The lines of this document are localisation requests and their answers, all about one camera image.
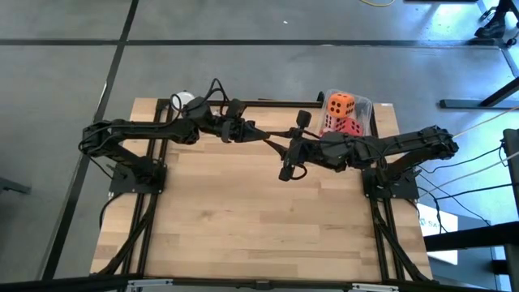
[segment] black cable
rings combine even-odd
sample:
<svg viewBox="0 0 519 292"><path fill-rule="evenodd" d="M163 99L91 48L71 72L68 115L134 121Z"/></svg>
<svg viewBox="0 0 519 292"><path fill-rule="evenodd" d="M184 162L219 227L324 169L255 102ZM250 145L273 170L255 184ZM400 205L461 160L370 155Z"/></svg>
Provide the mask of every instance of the black cable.
<svg viewBox="0 0 519 292"><path fill-rule="evenodd" d="M218 83L218 87L219 88L214 88L214 84L215 83ZM223 109L224 109L224 106L225 106L225 102L226 101L229 101L229 98L227 97L227 93L225 93L225 90L223 88L223 86L221 85L221 82L218 78L215 78L212 80L211 82L211 86L209 86L209 90L208 92L205 94L205 97L204 97L204 101L206 101L207 99L209 99L209 97L211 97L211 95L215 92L221 92L221 95L222 95L222 102L220 104L220 115L223 116ZM200 102L197 106L189 109L190 111L191 110L194 110L194 109L198 109L201 105L203 104L203 102Z"/></svg>
<svg viewBox="0 0 519 292"><path fill-rule="evenodd" d="M457 193L457 194L454 194L454 195L447 194L445 197L438 198L438 200L443 200L443 199L448 199L448 198L453 198L454 199L454 197L457 197L459 195L465 195L465 194L469 194L469 193L473 193L473 192L477 192L477 191L488 191L488 190L493 190L493 189L501 188L501 187L516 187L516 186L519 186L519 182L516 182L516 183L505 183L505 184L502 184L502 185L492 186L492 187L482 187L482 188L474 189L474 190L470 190L470 191L462 191L461 193Z"/></svg>
<svg viewBox="0 0 519 292"><path fill-rule="evenodd" d="M101 166L99 163L97 163L97 161L95 161L90 156L87 156L87 157L88 157L88 159L90 159L91 162L93 162L95 165L97 165L97 167L99 167L99 169L103 172L103 174L106 174L106 176L109 177L110 179L114 179L114 177L109 175L108 172L106 172L106 170L103 168L103 166Z"/></svg>
<svg viewBox="0 0 519 292"><path fill-rule="evenodd" d="M497 155L500 156L501 164L502 164L504 167L508 167L508 164L504 164L503 157L501 157L501 150L503 150L503 147L504 147L504 143L501 144L500 150L498 151Z"/></svg>
<svg viewBox="0 0 519 292"><path fill-rule="evenodd" d="M422 177L423 179L425 179L428 183L430 183L433 187L437 188L439 191L443 192L445 195L450 195L449 193L447 193L446 191L442 190L441 188L437 187L432 181L430 181L429 179L427 179L425 176L419 174L420 177ZM459 204L465 211L467 211L468 213L471 213L472 215L475 215L476 217L478 217L479 219L483 220L483 222L485 222L488 226L490 226L490 224L488 223L488 220L483 218L481 215L473 212L473 211L470 211L467 207L465 207L460 201L456 200L456 198L453 198L453 200L456 201L457 204Z"/></svg>
<svg viewBox="0 0 519 292"><path fill-rule="evenodd" d="M423 187L417 187L417 188L422 191L427 191ZM448 231L445 229L444 225L441 223L440 204L438 204L438 200L436 199L436 197L434 195L432 195L431 193L429 193L429 195L431 195L432 200L435 202L435 205L436 205L436 219L438 220L438 223L440 224L440 234L441 234L441 230L445 231L445 233L448 233Z"/></svg>
<svg viewBox="0 0 519 292"><path fill-rule="evenodd" d="M448 168L448 167L458 166L458 165L462 165L462 164L467 163L467 162L475 161L475 160L477 160L477 159L479 159L479 158L481 158L481 157L484 157L485 155L490 154L490 153L492 153L492 152L494 152L494 151L501 150L502 147L503 147L503 146L499 146L499 147L496 148L496 149L492 149L491 151L485 152L485 153L483 153L483 154L481 154L481 155L479 155L479 156L477 156L477 157L471 158L471 159L466 160L466 161L458 162L458 163L455 163L455 164L452 164L452 165L442 165L442 166L438 166L438 167L436 167L435 169L433 169L432 171L426 170L425 168L421 167L420 165L419 165L418 167L420 167L423 171L427 172L428 174L433 174L433 173L435 173L435 171L437 171L437 170L439 170L439 169L442 169L442 168Z"/></svg>
<svg viewBox="0 0 519 292"><path fill-rule="evenodd" d="M416 209L416 212L418 213L418 219L420 220L420 209L418 209L418 206L413 202L412 199L405 199L411 206L413 206Z"/></svg>
<svg viewBox="0 0 519 292"><path fill-rule="evenodd" d="M99 229L103 226L103 217L105 216L106 208L122 194L123 193L114 194L114 196L103 205L103 208L101 208L101 212L99 213Z"/></svg>
<svg viewBox="0 0 519 292"><path fill-rule="evenodd" d="M297 166L298 168L302 169L302 174L299 175L298 177L294 177L294 176L293 176L293 177L290 177L290 179L292 179L292 180L299 180L299 179L304 178L304 177L307 176L307 174L308 174L308 170L307 170L307 168L305 167L305 165L298 164L298 165L294 165L294 166Z"/></svg>

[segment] red die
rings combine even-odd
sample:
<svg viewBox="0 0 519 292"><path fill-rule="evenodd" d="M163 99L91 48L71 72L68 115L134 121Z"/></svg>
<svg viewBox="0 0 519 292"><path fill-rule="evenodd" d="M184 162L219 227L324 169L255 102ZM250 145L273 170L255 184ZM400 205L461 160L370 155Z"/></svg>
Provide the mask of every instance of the red die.
<svg viewBox="0 0 519 292"><path fill-rule="evenodd" d="M357 121L352 118L344 118L344 120L343 126L338 130L339 132L356 136L362 136L364 134L362 125Z"/></svg>
<svg viewBox="0 0 519 292"><path fill-rule="evenodd" d="M331 131L340 131L346 124L347 118L335 118L331 114L324 115L324 127Z"/></svg>

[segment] white cable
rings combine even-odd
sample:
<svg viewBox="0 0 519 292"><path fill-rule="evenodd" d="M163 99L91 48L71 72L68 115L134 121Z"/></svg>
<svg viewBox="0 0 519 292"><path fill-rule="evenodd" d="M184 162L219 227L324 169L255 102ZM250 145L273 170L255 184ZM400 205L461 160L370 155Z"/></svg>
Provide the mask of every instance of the white cable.
<svg viewBox="0 0 519 292"><path fill-rule="evenodd" d="M500 163L503 163L503 162L505 162L505 161L508 161L508 160L514 158L514 157L517 156L517 155L519 155L519 151L515 152L514 154L510 155L509 157L504 158L502 161L498 161L498 162L494 163L493 165L489 165L489 166L487 166L487 167L485 167L485 168L482 168L482 169L480 169L480 170L476 170L476 171L474 171L474 172L472 172L472 173L470 173L470 174L465 174L465 175L462 175L462 176L459 177L459 178L455 178L455 179L453 179L453 180L449 180L448 182L444 182L444 183L440 184L438 187L435 187L435 188L433 188L432 190L427 191L427 193L421 195L420 198L422 198L422 197L425 196L425 195L429 195L429 194L431 194L432 191L436 191L437 189L439 189L439 188L441 188L441 187L443 187L443 186L445 186L445 185L448 185L449 183L456 182L457 180L460 180L460 179L462 179L462 178L469 177L469 176L474 175L474 174L479 174L480 172L483 172L483 171L485 171L485 170L488 170L489 168L492 168L492 167L494 167L494 166L496 166L496 165L498 165L498 164L500 164Z"/></svg>

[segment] white object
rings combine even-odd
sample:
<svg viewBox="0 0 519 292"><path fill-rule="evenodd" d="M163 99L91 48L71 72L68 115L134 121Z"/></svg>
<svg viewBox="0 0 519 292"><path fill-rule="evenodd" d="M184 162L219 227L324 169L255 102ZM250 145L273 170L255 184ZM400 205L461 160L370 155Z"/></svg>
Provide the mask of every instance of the white object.
<svg viewBox="0 0 519 292"><path fill-rule="evenodd" d="M178 97L180 97L180 102L182 103L182 106L186 105L189 101L192 101L195 99L195 96L191 92L179 92L177 93ZM173 103L173 106L177 109L181 109L180 104L178 103L178 98L173 97L173 100L171 101Z"/></svg>
<svg viewBox="0 0 519 292"><path fill-rule="evenodd" d="M422 235L434 235L440 233L440 223L436 218L436 209L424 204L416 204L420 210L420 228ZM448 232L457 231L457 216L440 211L441 224ZM457 265L457 250L454 251L430 251L428 256L446 263Z"/></svg>

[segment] dice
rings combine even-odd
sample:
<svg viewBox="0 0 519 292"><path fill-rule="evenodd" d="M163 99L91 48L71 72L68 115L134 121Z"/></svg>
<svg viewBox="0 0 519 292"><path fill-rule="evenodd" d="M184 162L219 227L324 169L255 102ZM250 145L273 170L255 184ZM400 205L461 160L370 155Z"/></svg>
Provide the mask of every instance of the dice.
<svg viewBox="0 0 519 292"><path fill-rule="evenodd" d="M324 115L324 128L329 128L331 131L340 131L345 125L345 118L335 118L330 113Z"/></svg>
<svg viewBox="0 0 519 292"><path fill-rule="evenodd" d="M327 110L334 118L346 118L355 110L355 98L346 93L333 93L328 99Z"/></svg>
<svg viewBox="0 0 519 292"><path fill-rule="evenodd" d="M341 128L338 130L341 133L362 136L364 135L364 129L362 125L352 118L344 118Z"/></svg>

